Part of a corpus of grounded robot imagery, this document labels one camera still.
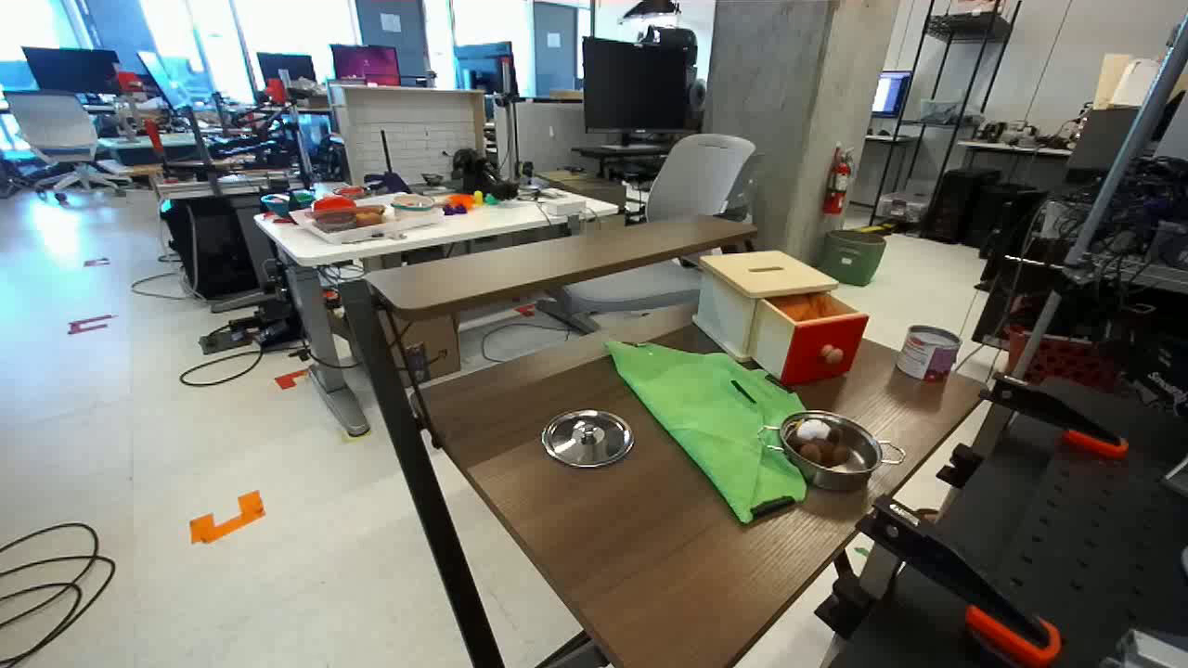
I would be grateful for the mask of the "grey office chair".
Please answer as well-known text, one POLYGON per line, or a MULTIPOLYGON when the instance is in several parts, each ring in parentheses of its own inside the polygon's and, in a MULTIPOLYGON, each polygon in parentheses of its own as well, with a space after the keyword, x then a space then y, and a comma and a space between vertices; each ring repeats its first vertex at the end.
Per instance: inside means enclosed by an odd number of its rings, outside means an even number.
MULTIPOLYGON (((691 132, 672 145, 648 180, 647 226, 745 215, 739 200, 743 171, 757 145, 734 132, 691 132)), ((606 312, 676 306, 699 298, 699 272, 686 259, 660 259, 571 283, 538 300, 545 315, 574 335, 592 335, 606 312)))

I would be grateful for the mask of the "steel bowl with contents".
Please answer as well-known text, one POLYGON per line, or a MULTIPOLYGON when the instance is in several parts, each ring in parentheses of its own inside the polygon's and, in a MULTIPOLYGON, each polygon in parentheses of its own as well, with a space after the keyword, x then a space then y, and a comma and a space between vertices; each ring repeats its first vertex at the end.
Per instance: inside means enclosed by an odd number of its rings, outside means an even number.
POLYGON ((882 463, 880 442, 863 424, 833 413, 783 420, 780 450, 822 493, 865 491, 882 463))

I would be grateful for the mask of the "white desk with clutter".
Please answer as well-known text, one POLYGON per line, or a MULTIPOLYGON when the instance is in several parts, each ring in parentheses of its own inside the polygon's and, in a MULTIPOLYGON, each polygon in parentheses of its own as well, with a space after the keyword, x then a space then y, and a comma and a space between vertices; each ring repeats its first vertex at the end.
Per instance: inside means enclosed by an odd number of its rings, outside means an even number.
POLYGON ((502 205, 478 205, 462 215, 447 215, 442 195, 411 205, 410 193, 375 195, 375 206, 382 212, 382 218, 358 230, 324 230, 309 206, 296 206, 291 215, 261 212, 251 218, 251 226, 274 246, 282 259, 282 279, 291 287, 312 351, 314 388, 350 439, 366 434, 373 424, 340 376, 332 329, 334 306, 324 300, 324 293, 334 287, 337 268, 359 268, 364 259, 396 259, 410 253, 448 249, 464 241, 504 241, 512 232, 562 232, 571 222, 618 215, 609 200, 563 190, 554 190, 542 200, 512 195, 502 205))

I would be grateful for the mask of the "green cloth bag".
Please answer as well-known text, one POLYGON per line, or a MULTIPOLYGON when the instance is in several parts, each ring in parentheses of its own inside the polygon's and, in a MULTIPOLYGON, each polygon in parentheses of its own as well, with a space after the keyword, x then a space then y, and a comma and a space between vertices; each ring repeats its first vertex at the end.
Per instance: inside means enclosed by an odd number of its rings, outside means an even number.
POLYGON ((780 428, 807 413, 799 392, 728 351, 636 342, 609 342, 606 351, 618 377, 714 481, 743 527, 811 493, 807 475, 780 450, 780 428))

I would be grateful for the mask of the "small tin can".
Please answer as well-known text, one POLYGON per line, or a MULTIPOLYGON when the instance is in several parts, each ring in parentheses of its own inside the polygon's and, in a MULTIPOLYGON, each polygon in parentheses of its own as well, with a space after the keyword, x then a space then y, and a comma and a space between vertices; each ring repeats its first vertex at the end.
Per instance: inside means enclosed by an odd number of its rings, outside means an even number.
POLYGON ((911 325, 898 351, 898 371, 921 381, 941 381, 959 360, 959 343, 963 338, 942 325, 911 325))

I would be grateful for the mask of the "brown wooden shelf board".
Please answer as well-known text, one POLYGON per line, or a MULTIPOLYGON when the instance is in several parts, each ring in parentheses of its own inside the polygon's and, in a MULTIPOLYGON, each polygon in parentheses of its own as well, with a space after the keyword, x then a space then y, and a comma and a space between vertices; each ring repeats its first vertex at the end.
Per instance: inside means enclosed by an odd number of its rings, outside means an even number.
POLYGON ((618 226, 512 249, 448 254, 366 274, 366 289, 396 315, 458 312, 495 298, 532 298, 598 274, 751 241, 751 222, 693 218, 676 226, 618 226))

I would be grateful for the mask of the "black computer monitor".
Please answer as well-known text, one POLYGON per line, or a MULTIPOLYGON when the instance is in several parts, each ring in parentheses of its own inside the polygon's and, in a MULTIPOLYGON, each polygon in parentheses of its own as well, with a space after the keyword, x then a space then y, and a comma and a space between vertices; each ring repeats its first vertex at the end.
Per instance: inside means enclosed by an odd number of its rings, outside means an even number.
POLYGON ((587 35, 584 123, 592 131, 684 131, 691 64, 672 49, 587 35))

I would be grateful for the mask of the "red front wooden drawer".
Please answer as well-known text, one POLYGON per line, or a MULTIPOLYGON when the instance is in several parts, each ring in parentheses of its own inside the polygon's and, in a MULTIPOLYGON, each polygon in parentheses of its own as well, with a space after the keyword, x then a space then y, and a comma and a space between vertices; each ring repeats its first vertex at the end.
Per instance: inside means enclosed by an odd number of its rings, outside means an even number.
POLYGON ((772 298, 754 315, 754 360, 780 385, 843 377, 863 347, 869 315, 833 293, 772 298))

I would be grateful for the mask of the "silver pot lid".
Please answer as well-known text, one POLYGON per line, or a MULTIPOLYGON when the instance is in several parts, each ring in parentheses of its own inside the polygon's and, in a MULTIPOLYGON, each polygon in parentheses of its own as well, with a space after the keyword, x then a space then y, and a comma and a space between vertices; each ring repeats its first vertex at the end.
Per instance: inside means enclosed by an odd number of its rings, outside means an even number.
POLYGON ((563 467, 598 470, 636 451, 636 431, 618 413, 580 409, 542 428, 542 451, 563 467))

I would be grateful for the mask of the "white wooden drawer box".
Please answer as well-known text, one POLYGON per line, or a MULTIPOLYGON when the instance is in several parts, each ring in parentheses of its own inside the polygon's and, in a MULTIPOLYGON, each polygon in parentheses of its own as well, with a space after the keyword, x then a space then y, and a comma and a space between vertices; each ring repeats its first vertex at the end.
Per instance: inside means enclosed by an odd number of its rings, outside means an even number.
POLYGON ((693 322, 730 356, 745 360, 754 312, 765 298, 827 293, 837 279, 780 253, 715 253, 700 259, 693 322))

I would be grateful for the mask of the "white office chair left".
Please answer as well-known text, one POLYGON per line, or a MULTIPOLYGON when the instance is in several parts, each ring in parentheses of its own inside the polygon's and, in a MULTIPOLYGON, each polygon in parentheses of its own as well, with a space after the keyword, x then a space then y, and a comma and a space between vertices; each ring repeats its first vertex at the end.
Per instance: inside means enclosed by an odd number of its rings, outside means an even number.
POLYGON ((74 91, 10 91, 7 111, 50 165, 35 185, 36 195, 67 200, 74 185, 111 190, 114 195, 131 190, 131 173, 101 159, 101 132, 74 91))

